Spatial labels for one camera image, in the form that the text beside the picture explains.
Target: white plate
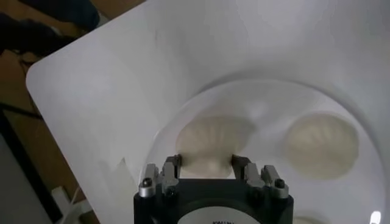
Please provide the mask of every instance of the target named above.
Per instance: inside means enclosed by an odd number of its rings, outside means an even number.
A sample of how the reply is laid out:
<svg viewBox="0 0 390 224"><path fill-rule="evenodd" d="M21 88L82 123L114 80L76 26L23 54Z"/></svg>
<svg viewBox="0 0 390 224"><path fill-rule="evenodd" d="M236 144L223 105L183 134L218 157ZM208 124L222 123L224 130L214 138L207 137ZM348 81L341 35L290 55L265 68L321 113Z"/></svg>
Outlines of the white plate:
<svg viewBox="0 0 390 224"><path fill-rule="evenodd" d="M359 157L352 170L336 180L312 180L297 173L283 157L283 138L299 117L315 112L336 114L354 125ZM374 211L384 211L385 176L371 139L339 103L307 86L276 80L242 80L216 86L186 103L155 137L146 163L161 166L174 155L180 130L198 116L245 117L257 126L239 154L258 167L274 165L295 199L295 215L325 224L368 224Z"/></svg>

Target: screw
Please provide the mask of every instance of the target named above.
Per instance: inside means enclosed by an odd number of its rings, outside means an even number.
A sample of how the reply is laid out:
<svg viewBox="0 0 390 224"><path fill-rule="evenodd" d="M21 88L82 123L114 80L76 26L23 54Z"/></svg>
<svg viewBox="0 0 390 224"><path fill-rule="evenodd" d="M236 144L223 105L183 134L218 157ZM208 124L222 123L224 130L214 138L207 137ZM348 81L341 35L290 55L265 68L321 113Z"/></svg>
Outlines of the screw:
<svg viewBox="0 0 390 224"><path fill-rule="evenodd" d="M277 188L285 188L285 181L282 179L275 180L275 187Z"/></svg>
<svg viewBox="0 0 390 224"><path fill-rule="evenodd" d="M165 197L167 198L172 198L176 194L175 188L174 187L169 187L165 190Z"/></svg>
<svg viewBox="0 0 390 224"><path fill-rule="evenodd" d="M152 185L153 181L151 178L147 177L142 181L143 187L150 187Z"/></svg>

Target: bolt head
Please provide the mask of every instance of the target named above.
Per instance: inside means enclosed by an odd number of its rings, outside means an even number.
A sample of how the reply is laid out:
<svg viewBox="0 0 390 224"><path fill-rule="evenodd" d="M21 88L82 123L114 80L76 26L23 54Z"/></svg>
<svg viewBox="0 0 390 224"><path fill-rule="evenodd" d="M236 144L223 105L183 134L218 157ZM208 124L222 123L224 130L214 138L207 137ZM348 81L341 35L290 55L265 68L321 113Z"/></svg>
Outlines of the bolt head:
<svg viewBox="0 0 390 224"><path fill-rule="evenodd" d="M150 187L152 185L153 181L151 178L147 177L142 180L142 186L143 187Z"/></svg>
<svg viewBox="0 0 390 224"><path fill-rule="evenodd" d="M285 181L282 179L276 179L275 180L275 187L277 188L285 188Z"/></svg>

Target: table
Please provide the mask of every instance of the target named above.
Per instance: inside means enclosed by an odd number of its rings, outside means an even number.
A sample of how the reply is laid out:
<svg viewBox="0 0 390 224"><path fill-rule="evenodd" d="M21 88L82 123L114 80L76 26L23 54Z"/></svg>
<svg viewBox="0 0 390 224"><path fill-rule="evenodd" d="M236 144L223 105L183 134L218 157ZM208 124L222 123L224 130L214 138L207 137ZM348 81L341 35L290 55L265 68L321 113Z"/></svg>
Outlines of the table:
<svg viewBox="0 0 390 224"><path fill-rule="evenodd" d="M388 161L389 9L380 0L148 1L34 64L27 87L100 222L129 223L156 132L190 97L229 80L325 92Z"/></svg>

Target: white dough ball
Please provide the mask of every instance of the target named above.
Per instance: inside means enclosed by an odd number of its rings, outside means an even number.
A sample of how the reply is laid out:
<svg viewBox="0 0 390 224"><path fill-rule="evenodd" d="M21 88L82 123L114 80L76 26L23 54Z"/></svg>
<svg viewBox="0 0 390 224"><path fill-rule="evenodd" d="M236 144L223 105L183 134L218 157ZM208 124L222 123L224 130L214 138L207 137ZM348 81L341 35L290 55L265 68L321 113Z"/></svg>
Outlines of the white dough ball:
<svg viewBox="0 0 390 224"><path fill-rule="evenodd" d="M197 177L229 176L232 155L245 147L253 130L250 122L232 116L191 121L176 140L176 150L182 156L182 169Z"/></svg>
<svg viewBox="0 0 390 224"><path fill-rule="evenodd" d="M298 119L286 137L286 155L298 172L329 180L346 174L358 157L358 135L348 122L329 114Z"/></svg>

